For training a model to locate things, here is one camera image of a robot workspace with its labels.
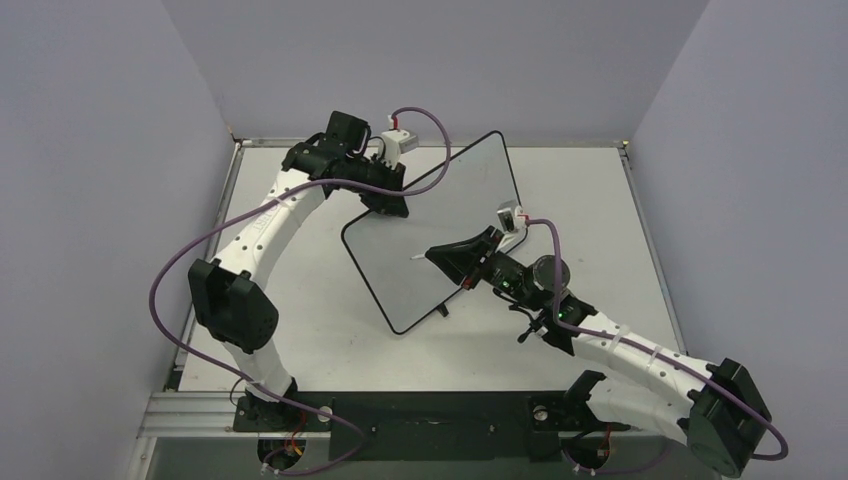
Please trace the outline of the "black framed whiteboard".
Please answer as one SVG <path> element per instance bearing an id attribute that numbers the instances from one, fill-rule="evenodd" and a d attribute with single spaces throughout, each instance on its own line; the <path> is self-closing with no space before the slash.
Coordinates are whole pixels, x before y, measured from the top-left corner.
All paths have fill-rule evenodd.
<path id="1" fill-rule="evenodd" d="M 425 258 L 410 257 L 497 225 L 496 211 L 509 200 L 520 200 L 513 168 L 503 134 L 491 131 L 453 154 L 435 188 L 407 198 L 407 218 L 368 211 L 342 228 L 342 243 L 392 333 L 407 333 L 461 290 Z"/>

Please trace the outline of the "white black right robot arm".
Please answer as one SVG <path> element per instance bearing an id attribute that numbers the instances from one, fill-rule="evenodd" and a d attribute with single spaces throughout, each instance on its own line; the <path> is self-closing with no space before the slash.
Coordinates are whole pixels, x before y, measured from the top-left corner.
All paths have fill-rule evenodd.
<path id="1" fill-rule="evenodd" d="M 686 446 L 725 478 L 740 478 L 772 415 L 751 373 L 726 358 L 719 363 L 669 350 L 633 332 L 568 288 L 560 252 L 525 265 L 505 253 L 506 235 L 488 227 L 467 240 L 432 246 L 422 257 L 452 283 L 481 283 L 532 317 L 527 332 L 570 356 L 605 367 L 587 371 L 564 400 L 578 427 L 595 421 L 653 431 Z"/>

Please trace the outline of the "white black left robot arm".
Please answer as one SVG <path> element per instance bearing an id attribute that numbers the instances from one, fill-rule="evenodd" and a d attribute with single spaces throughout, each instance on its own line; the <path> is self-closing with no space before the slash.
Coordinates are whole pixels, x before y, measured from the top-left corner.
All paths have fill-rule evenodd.
<path id="1" fill-rule="evenodd" d="M 308 216 L 335 190 L 333 180 L 359 195 L 379 214 L 405 218 L 399 196 L 405 167 L 402 154 L 417 148 L 416 134 L 390 119 L 366 156 L 371 129 L 357 117 L 332 113 L 325 131 L 289 149 L 267 194 L 265 211 L 254 216 L 211 260 L 197 260 L 188 271 L 198 323 L 219 341 L 248 375 L 241 406 L 246 418 L 273 430 L 288 430 L 301 414 L 293 398 L 294 377 L 284 368 L 273 342 L 279 312 L 264 288 L 270 272 Z"/>

